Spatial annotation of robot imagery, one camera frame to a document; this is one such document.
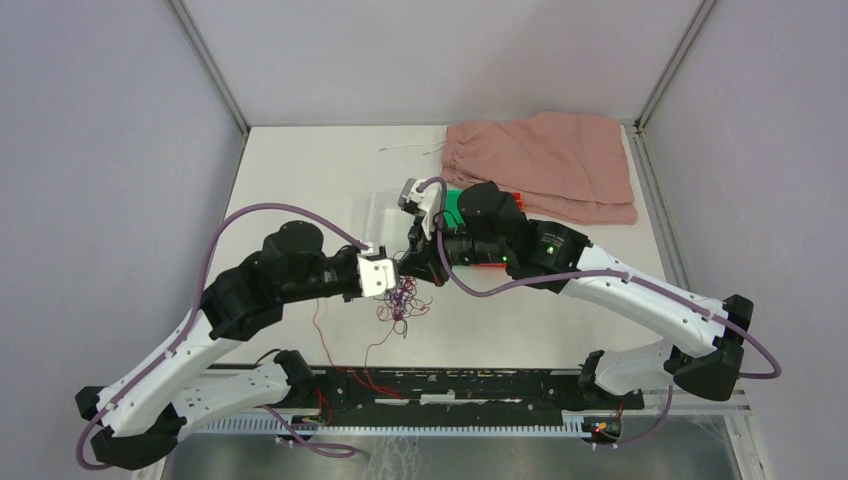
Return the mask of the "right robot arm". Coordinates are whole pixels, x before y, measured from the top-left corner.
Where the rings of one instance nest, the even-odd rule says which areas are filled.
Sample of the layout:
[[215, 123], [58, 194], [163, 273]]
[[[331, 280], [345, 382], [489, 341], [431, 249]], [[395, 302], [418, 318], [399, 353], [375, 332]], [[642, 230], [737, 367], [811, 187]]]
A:
[[435, 181], [412, 179], [398, 205], [413, 218], [404, 276], [442, 286], [458, 266], [501, 266], [508, 287], [564, 294], [607, 308], [658, 336], [624, 351], [598, 350], [583, 363], [577, 392], [591, 408], [644, 388], [674, 385], [725, 401], [742, 378], [754, 305], [741, 295], [701, 296], [622, 262], [586, 235], [526, 216], [513, 195], [493, 183], [463, 190], [446, 224], [447, 195]]

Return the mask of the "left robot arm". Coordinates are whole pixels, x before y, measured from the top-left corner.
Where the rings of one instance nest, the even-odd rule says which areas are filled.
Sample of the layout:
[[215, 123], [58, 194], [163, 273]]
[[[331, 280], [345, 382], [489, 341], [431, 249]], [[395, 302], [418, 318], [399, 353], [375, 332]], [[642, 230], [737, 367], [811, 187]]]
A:
[[284, 401], [307, 404], [314, 375], [296, 350], [211, 386], [191, 382], [225, 354], [283, 318], [288, 304], [341, 296], [345, 300], [381, 293], [381, 273], [360, 247], [348, 244], [334, 255], [323, 251], [314, 224], [292, 221], [268, 235], [260, 250], [221, 272], [205, 286], [184, 320], [141, 364], [109, 386], [87, 386], [75, 396], [88, 424], [79, 440], [95, 459], [80, 453], [90, 470], [134, 471], [171, 453], [200, 428], [254, 407]]

